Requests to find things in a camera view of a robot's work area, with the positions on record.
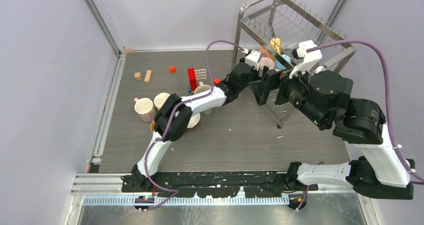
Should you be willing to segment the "pink cup rack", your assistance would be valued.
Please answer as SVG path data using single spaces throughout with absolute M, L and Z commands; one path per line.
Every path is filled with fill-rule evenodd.
M 272 70 L 275 68 L 275 62 L 269 57 L 262 57 L 258 65 L 259 65 L 260 71 L 264 70 L 264 66 L 267 66 L 269 70 Z

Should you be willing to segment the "cream floral mug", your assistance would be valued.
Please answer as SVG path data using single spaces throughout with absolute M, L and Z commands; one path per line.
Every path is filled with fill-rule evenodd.
M 210 91 L 212 89 L 212 87 L 208 84 L 204 84 L 203 82 L 199 83 L 199 86 L 194 90 L 194 95 L 200 94 L 200 93 L 204 93 L 207 91 Z M 213 109 L 207 109 L 204 110 L 203 112 L 201 112 L 202 115 L 210 115 L 213 112 Z

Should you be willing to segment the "dark red cup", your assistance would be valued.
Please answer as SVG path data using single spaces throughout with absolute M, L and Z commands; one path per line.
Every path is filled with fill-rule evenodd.
M 189 123 L 187 125 L 187 129 L 193 129 L 200 122 L 200 118 L 201 118 L 200 113 L 193 115 L 189 120 Z

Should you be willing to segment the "pale yellow mug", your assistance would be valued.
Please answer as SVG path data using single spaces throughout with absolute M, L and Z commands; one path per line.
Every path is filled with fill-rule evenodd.
M 153 99 L 153 104 L 158 111 L 162 108 L 169 96 L 170 94 L 167 92 L 161 92 L 155 96 L 155 98 Z

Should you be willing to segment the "pink faceted mug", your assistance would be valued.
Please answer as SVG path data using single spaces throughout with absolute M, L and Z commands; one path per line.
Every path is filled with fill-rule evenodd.
M 151 123 L 157 114 L 153 101 L 147 97 L 136 97 L 134 101 L 134 110 L 139 115 L 140 119 L 146 123 Z

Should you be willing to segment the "blue patterned mug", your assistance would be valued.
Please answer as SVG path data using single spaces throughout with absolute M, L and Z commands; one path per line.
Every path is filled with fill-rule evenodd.
M 151 130 L 152 133 L 155 132 L 155 124 L 156 124 L 155 121 L 152 121 L 151 124 L 150 124 L 150 130 Z

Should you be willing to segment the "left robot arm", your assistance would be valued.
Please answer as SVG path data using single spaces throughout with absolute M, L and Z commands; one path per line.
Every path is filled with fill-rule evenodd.
M 153 119 L 154 131 L 142 159 L 131 170 L 135 187 L 141 192 L 148 192 L 153 187 L 151 176 L 158 171 L 168 147 L 186 133 L 192 116 L 233 102 L 250 83 L 261 81 L 269 69 L 241 62 L 207 91 L 186 97 L 171 94 Z

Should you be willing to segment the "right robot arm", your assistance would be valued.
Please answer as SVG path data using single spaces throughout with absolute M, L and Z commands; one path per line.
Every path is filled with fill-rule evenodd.
M 291 190 L 328 184 L 351 187 L 358 194 L 386 200 L 411 200 L 414 186 L 399 160 L 388 135 L 388 122 L 380 106 L 369 99 L 352 98 L 353 81 L 326 70 L 315 75 L 294 77 L 268 71 L 249 83 L 258 105 L 272 90 L 278 90 L 276 104 L 292 104 L 319 130 L 332 130 L 335 137 L 360 149 L 362 156 L 341 164 L 290 163 L 285 183 Z

